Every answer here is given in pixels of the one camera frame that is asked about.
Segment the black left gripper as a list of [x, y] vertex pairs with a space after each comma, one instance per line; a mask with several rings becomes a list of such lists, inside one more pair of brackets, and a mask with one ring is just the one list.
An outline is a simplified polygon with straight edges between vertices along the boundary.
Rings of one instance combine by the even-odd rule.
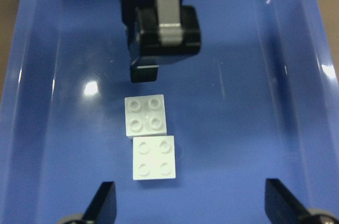
[[127, 27], [130, 79], [132, 83], [157, 80], [159, 65], [169, 65], [199, 53], [201, 31], [193, 6], [182, 6], [180, 20], [182, 41], [162, 44], [158, 24], [156, 0], [120, 0], [123, 23]]

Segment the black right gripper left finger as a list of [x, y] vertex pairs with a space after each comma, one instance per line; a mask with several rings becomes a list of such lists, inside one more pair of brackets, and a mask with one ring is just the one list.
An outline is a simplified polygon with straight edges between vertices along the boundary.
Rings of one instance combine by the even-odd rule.
[[115, 223], [117, 200], [115, 183], [102, 182], [81, 218], [82, 223]]

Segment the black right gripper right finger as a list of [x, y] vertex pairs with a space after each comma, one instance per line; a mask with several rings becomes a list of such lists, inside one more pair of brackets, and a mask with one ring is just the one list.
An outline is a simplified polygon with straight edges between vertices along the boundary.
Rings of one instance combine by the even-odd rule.
[[278, 178], [265, 180], [265, 213], [271, 223], [305, 223], [312, 216]]

